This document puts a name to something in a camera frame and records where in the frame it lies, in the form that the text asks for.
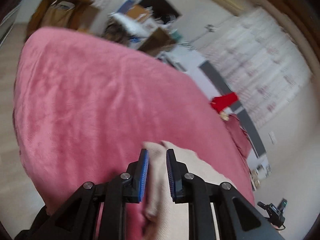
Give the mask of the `cream knitted sweater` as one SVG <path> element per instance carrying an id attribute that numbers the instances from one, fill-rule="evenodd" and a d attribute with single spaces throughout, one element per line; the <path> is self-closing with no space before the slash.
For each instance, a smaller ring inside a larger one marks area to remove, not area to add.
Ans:
<path id="1" fill-rule="evenodd" d="M 144 142 L 143 147 L 149 154 L 149 173 L 148 200 L 144 208 L 147 223 L 142 239 L 189 239 L 188 203 L 179 202 L 185 199 L 182 184 L 185 172 L 176 167 L 177 163 L 184 163 L 186 172 L 205 182 L 215 185 L 225 181 L 231 185 L 234 183 L 192 150 L 168 141 Z"/>

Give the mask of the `right white nightstand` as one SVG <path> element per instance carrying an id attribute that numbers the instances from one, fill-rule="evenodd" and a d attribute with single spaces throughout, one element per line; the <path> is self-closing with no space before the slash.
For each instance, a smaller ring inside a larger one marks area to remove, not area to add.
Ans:
<path id="1" fill-rule="evenodd" d="M 247 164 L 250 171 L 252 189 L 257 191 L 261 186 L 261 182 L 272 173 L 267 155 L 263 154 L 259 158 L 255 154 L 250 155 L 247 159 Z"/>

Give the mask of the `pink pillow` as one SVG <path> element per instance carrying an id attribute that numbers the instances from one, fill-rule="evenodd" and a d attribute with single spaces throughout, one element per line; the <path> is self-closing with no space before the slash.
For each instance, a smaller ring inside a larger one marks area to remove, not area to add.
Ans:
<path id="1" fill-rule="evenodd" d="M 228 120 L 225 121 L 225 126 L 242 158 L 247 160 L 252 150 L 252 144 L 248 133 L 240 124 L 240 120 L 235 114 L 230 114 Z"/>

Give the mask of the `small beige plush toy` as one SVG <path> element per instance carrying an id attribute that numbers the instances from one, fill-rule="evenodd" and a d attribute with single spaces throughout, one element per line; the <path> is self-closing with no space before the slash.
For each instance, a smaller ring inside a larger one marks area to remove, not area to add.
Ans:
<path id="1" fill-rule="evenodd" d="M 223 121 L 228 121 L 229 120 L 229 114 L 228 113 L 225 113 L 225 112 L 221 111 L 219 113 L 219 116 Z"/>

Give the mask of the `red garment on headboard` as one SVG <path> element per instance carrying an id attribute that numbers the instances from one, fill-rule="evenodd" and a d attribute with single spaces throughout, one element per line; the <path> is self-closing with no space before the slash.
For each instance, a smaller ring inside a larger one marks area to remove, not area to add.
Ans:
<path id="1" fill-rule="evenodd" d="M 230 107 L 232 104 L 238 101 L 238 96 L 235 92 L 225 94 L 222 96 L 217 96 L 212 98 L 210 106 L 212 109 L 216 110 L 217 113 L 224 111 L 226 108 Z"/>

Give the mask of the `pink bed blanket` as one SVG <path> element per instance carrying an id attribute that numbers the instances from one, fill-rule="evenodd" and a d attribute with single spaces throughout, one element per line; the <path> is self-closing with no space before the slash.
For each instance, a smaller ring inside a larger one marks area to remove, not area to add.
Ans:
<path id="1" fill-rule="evenodd" d="M 117 43 L 59 28 L 33 33 L 17 68 L 14 128 L 49 214 L 84 182 L 125 172 L 147 142 L 196 153 L 190 172 L 219 172 L 254 203 L 247 164 L 192 79 Z"/>

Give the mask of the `grey white headboard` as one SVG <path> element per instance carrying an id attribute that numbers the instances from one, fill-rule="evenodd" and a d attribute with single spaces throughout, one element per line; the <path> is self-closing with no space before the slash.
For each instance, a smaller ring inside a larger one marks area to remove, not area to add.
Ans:
<path id="1" fill-rule="evenodd" d="M 247 157 L 249 168 L 257 180 L 262 181 L 271 174 L 266 150 L 249 114 L 214 66 L 197 50 L 182 45 L 163 50 L 157 59 L 187 74 L 209 99 L 217 112 L 237 116 L 242 129 L 247 133 L 252 149 Z"/>

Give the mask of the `patterned window curtain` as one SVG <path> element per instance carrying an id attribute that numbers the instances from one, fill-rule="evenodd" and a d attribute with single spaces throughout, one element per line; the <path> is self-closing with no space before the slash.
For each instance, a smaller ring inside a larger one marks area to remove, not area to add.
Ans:
<path id="1" fill-rule="evenodd" d="M 256 128 L 274 118 L 311 79 L 289 34 L 261 7 L 241 16 L 201 53 L 236 92 Z"/>

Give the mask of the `wooden desk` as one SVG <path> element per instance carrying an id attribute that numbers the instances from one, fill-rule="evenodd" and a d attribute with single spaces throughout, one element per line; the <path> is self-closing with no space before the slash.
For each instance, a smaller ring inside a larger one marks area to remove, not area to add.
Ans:
<path id="1" fill-rule="evenodd" d="M 171 49 L 176 41 L 162 28 L 157 28 L 137 49 L 150 56 L 157 56 L 161 51 Z"/>

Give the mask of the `white pillow on chair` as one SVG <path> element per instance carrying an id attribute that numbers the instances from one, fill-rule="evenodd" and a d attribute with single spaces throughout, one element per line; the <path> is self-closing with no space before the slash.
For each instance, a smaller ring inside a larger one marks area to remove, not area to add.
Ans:
<path id="1" fill-rule="evenodd" d="M 147 38 L 150 35 L 150 32 L 141 23 L 125 14 L 115 12 L 110 15 L 110 18 L 119 23 L 130 36 Z"/>

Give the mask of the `brown side table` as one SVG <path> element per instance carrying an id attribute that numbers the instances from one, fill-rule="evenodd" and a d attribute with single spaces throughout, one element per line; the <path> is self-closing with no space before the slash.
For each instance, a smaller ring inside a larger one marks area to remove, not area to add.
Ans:
<path id="1" fill-rule="evenodd" d="M 27 25 L 26 38 L 37 29 L 50 26 L 76 30 L 93 0 L 42 0 Z"/>

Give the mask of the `brown paper bag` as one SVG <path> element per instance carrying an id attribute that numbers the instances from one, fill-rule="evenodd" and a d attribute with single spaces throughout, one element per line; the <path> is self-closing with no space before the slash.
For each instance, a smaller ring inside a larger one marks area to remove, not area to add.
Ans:
<path id="1" fill-rule="evenodd" d="M 56 0 L 47 9 L 41 21 L 41 27 L 66 28 L 74 8 L 75 5 L 71 2 Z"/>

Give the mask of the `wall power socket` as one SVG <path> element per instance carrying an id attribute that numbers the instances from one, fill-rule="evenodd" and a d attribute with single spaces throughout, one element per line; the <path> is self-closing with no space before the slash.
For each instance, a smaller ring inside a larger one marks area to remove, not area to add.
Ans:
<path id="1" fill-rule="evenodd" d="M 268 133 L 270 140 L 272 142 L 273 145 L 275 145 L 277 143 L 277 139 L 276 139 L 276 135 L 273 131 Z"/>

